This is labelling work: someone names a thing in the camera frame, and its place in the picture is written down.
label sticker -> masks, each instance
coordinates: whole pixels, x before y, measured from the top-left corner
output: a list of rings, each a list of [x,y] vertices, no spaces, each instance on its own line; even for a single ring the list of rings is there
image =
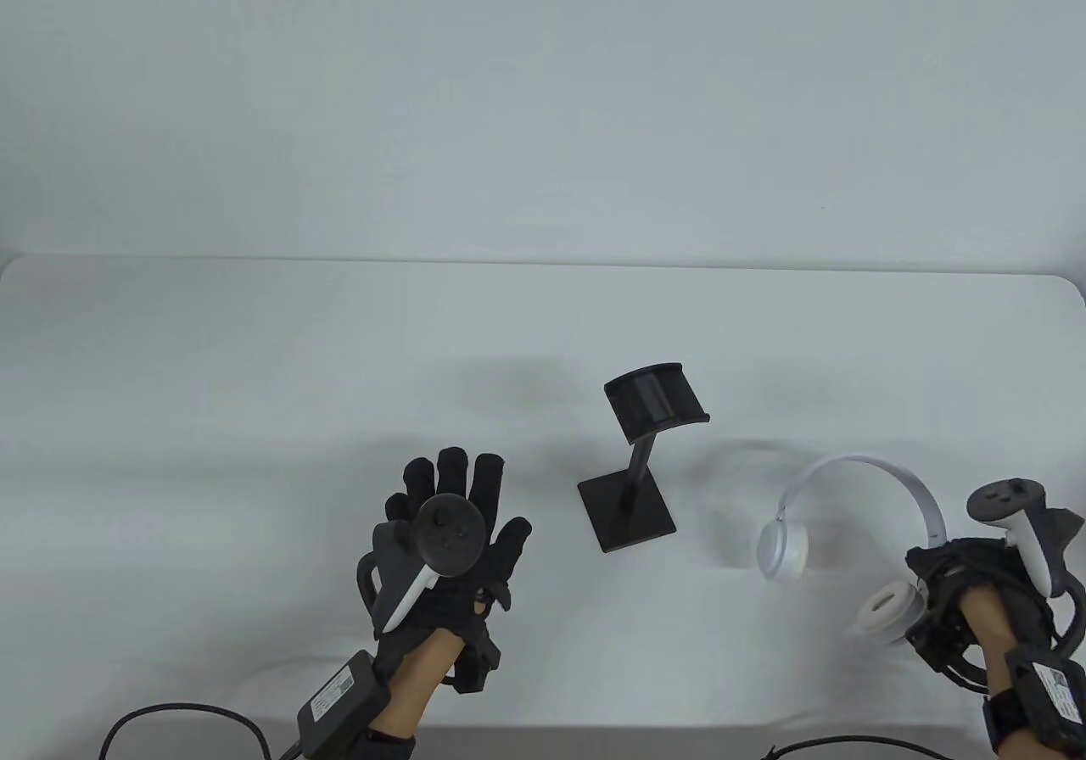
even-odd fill
[[[325,688],[318,692],[310,704],[310,708],[313,710],[313,722],[326,717],[328,710],[336,706],[336,701],[342,698],[352,686],[354,686],[354,675],[351,674],[351,667],[344,667],[337,672],[336,677],[325,684]]]
[[[1037,671],[1037,677],[1040,679],[1040,682],[1045,685],[1045,689],[1048,691],[1048,697],[1052,699],[1057,711],[1064,720],[1072,721],[1081,726],[1083,719],[1078,714],[1078,705],[1075,704],[1074,695],[1071,694],[1071,685],[1068,683],[1068,676],[1059,670],[1045,667],[1043,663],[1034,662],[1033,669]]]

wrist strap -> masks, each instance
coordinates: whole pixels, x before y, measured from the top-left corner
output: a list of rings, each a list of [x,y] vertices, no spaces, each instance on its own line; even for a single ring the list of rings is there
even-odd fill
[[[988,743],[996,753],[1003,740],[1015,732],[1030,727],[1030,717],[1022,706],[1022,699],[1013,689],[1005,689],[998,695],[984,699],[984,725],[988,730]]]
[[[369,730],[355,740],[345,760],[407,760],[415,751],[415,738],[399,737]]]

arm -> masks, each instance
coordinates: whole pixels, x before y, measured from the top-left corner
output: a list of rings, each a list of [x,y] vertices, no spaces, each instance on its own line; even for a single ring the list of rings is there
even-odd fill
[[[993,587],[974,587],[961,599],[961,612],[984,650],[988,673],[988,694],[1011,688],[1011,676],[1003,656],[1018,646],[999,594]],[[1064,756],[1043,746],[1033,732],[1021,730],[999,748],[999,760],[1065,760]]]
[[[422,646],[404,656],[392,675],[392,702],[377,715],[369,729],[390,737],[411,740],[433,693],[449,674],[464,649],[464,642],[447,630],[437,630]]]

headphone ear cup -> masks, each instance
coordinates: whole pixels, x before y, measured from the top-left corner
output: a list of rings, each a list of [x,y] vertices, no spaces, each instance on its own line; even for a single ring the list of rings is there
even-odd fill
[[[905,580],[891,582],[871,594],[856,613],[856,629],[876,644],[888,646],[905,638],[912,624],[924,617],[927,603]]]
[[[771,520],[758,537],[758,568],[773,582],[795,582],[807,567],[809,540],[798,522]]]

headphone stand base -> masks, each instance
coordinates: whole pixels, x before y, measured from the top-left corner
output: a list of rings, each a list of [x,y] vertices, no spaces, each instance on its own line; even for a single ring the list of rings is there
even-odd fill
[[[599,547],[605,554],[675,532],[674,520],[653,473],[637,484],[628,469],[577,484]]]

